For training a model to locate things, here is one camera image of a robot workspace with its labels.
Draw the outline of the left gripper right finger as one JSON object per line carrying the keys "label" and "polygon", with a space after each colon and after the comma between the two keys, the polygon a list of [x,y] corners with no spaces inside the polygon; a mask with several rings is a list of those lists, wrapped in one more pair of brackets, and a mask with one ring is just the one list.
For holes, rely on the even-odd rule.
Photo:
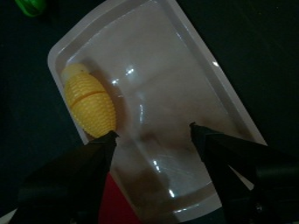
{"label": "left gripper right finger", "polygon": [[228,224],[299,222],[299,159],[263,144],[191,124]]}

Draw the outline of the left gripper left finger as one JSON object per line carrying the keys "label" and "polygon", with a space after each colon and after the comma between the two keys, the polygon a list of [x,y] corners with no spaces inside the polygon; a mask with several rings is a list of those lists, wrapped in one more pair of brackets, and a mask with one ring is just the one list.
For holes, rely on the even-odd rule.
{"label": "left gripper left finger", "polygon": [[118,133],[55,158],[24,180],[8,224],[98,224]]}

